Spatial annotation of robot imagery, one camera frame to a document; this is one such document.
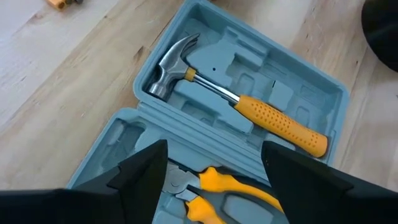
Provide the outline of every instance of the hammer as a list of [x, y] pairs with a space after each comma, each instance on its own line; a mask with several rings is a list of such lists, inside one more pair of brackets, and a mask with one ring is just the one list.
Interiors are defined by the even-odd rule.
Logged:
[[160, 78], [149, 87], [149, 94], [167, 101], [175, 83], [186, 79], [220, 95], [254, 124], [301, 147], [312, 156], [321, 157], [326, 153], [328, 147], [326, 136], [301, 125], [267, 103], [251, 96], [235, 95], [207, 80], [196, 69], [184, 62], [182, 54], [197, 43], [199, 35], [189, 35], [171, 46], [159, 62]]

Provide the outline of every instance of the tool case base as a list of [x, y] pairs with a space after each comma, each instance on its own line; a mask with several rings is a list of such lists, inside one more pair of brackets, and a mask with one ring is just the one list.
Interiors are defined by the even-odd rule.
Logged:
[[[166, 139], [169, 158], [201, 172], [225, 167], [269, 189], [261, 162], [264, 140], [307, 154], [253, 124], [204, 87], [180, 80], [167, 101], [146, 92], [159, 76], [157, 63], [176, 41], [200, 33], [186, 60], [212, 82], [237, 95], [272, 105], [300, 124], [328, 137], [331, 165], [349, 96], [334, 78], [206, 0], [187, 0], [171, 21], [134, 80], [136, 109], [113, 115], [73, 175], [68, 188], [110, 170], [118, 162]], [[203, 192], [228, 223], [286, 223], [265, 202], [239, 194]], [[154, 223], [189, 223], [183, 201], [162, 193]]]

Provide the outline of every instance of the molded compartment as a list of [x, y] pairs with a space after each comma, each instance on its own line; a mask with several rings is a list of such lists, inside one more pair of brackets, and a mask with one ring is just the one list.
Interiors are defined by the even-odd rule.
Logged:
[[[73, 175], [68, 188], [72, 189], [116, 166], [118, 162], [139, 152], [158, 139], [166, 139], [169, 146], [169, 159], [178, 162], [191, 170], [201, 172], [209, 166], [223, 167], [245, 177], [245, 183], [252, 182], [256, 187], [268, 192], [270, 188], [255, 181], [249, 172], [242, 170], [239, 161], [230, 158], [199, 139], [192, 138], [191, 134], [184, 134], [170, 128], [164, 129], [162, 121], [151, 118], [140, 111], [124, 108], [114, 114], [108, 122], [93, 147], [85, 157], [80, 167]], [[227, 223], [238, 223], [236, 220], [254, 220], [265, 223], [287, 223], [286, 217], [276, 208], [257, 198], [248, 198], [239, 193], [215, 194], [197, 191], [216, 208], [219, 216]], [[264, 214], [255, 217], [245, 217], [243, 213], [237, 213], [231, 218], [229, 213], [239, 207], [239, 201], [245, 202], [248, 210], [262, 211]], [[187, 219], [187, 211], [184, 202], [173, 195], [162, 192], [154, 217], [154, 223], [190, 223]]]
[[207, 79], [237, 95], [250, 95], [324, 134], [329, 146], [322, 162], [331, 164], [348, 103], [345, 87], [208, 1], [189, 0], [181, 7], [134, 80], [134, 93], [165, 116], [189, 120], [209, 137], [233, 142], [236, 151], [259, 155], [263, 140], [301, 149], [253, 124], [228, 102], [199, 84], [180, 80], [164, 102], [146, 93], [159, 71], [157, 62], [176, 41], [200, 33], [186, 61]]

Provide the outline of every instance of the yellow rubber grip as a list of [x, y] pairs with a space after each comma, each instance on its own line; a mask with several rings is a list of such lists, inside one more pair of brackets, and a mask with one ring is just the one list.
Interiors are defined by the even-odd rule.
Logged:
[[277, 109], [250, 96], [240, 96], [234, 107], [258, 126], [296, 144], [309, 154], [321, 157], [326, 153], [326, 136], [302, 126]]
[[217, 215], [210, 202], [196, 197], [191, 202], [185, 202], [188, 206], [187, 217], [193, 222], [202, 222], [204, 224], [224, 224], [225, 222]]
[[214, 167], [207, 168], [205, 172], [199, 174], [199, 178], [200, 187], [203, 190], [209, 192], [241, 192], [262, 199], [279, 211], [284, 212], [279, 201], [270, 194], [250, 185], [242, 184], [231, 175], [220, 174]]

